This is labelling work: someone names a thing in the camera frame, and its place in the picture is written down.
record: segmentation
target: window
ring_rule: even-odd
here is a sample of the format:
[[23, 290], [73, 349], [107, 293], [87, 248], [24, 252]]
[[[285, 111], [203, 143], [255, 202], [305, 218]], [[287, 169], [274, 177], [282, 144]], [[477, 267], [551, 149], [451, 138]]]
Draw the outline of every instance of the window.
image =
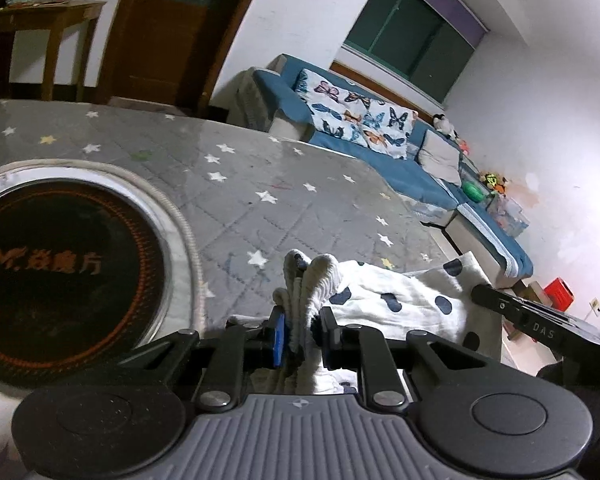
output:
[[474, 48], [424, 0], [369, 0], [345, 44], [442, 102]]

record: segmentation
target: door frame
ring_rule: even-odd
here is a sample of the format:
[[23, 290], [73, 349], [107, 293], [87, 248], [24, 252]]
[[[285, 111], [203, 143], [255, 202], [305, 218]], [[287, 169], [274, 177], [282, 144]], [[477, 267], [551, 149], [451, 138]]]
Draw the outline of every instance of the door frame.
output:
[[[128, 25], [129, 18], [131, 17], [132, 5], [135, 0], [120, 0], [118, 8], [109, 31], [109, 37], [107, 38], [107, 44], [105, 47], [104, 56], [102, 57], [102, 64], [100, 65], [100, 73], [98, 75], [98, 85], [96, 87], [94, 102], [98, 104], [107, 104], [113, 97], [113, 81], [115, 76], [115, 69], [118, 65], [118, 59], [120, 58], [120, 47], [123, 44], [126, 27]], [[209, 72], [205, 79], [205, 85], [203, 87], [202, 95], [197, 103], [196, 115], [198, 117], [206, 116], [208, 109], [209, 99], [211, 99], [211, 93], [213, 92], [220, 70], [224, 64], [226, 56], [229, 54], [229, 49], [234, 42], [235, 35], [238, 32], [238, 28], [242, 23], [249, 5], [252, 0], [239, 0], [234, 10], [234, 13], [229, 20], [227, 28], [222, 36], [222, 40], [218, 46], [218, 51], [214, 58]]]

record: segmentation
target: green ball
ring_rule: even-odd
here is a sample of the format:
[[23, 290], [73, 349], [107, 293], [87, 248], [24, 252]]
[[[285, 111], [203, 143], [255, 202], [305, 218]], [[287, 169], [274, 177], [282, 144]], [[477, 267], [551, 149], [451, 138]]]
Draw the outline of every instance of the green ball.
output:
[[464, 194], [473, 202], [482, 202], [484, 200], [484, 193], [473, 182], [463, 182], [462, 191], [464, 191]]

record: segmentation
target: stuffed toy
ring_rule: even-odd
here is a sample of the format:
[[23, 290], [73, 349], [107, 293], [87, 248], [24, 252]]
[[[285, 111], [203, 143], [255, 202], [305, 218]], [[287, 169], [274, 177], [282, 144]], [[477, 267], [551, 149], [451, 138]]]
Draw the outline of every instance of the stuffed toy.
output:
[[498, 173], [489, 173], [487, 171], [480, 172], [480, 182], [489, 189], [504, 194], [507, 190], [509, 181]]
[[437, 114], [433, 116], [433, 127], [443, 134], [447, 139], [450, 139], [453, 142], [458, 142], [458, 134], [456, 134], [456, 129], [444, 114]]
[[466, 156], [469, 156], [469, 145], [466, 143], [466, 140], [458, 139], [458, 148], [460, 148], [460, 151]]

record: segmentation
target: toy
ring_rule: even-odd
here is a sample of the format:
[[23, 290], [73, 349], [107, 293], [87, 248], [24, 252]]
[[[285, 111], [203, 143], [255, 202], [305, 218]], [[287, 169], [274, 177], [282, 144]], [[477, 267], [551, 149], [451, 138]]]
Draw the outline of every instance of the toy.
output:
[[482, 202], [484, 200], [484, 193], [472, 182], [466, 181], [462, 183], [462, 191], [469, 197], [473, 202]]
[[469, 145], [466, 143], [466, 140], [458, 139], [458, 148], [460, 148], [460, 151], [466, 156], [469, 156]]
[[447, 139], [450, 139], [453, 142], [458, 142], [458, 134], [456, 134], [456, 129], [444, 114], [436, 114], [433, 116], [433, 127], [441, 134], [444, 134]]
[[480, 172], [480, 182], [483, 182], [486, 187], [500, 194], [506, 192], [509, 181], [498, 173], [490, 173], [487, 171]]

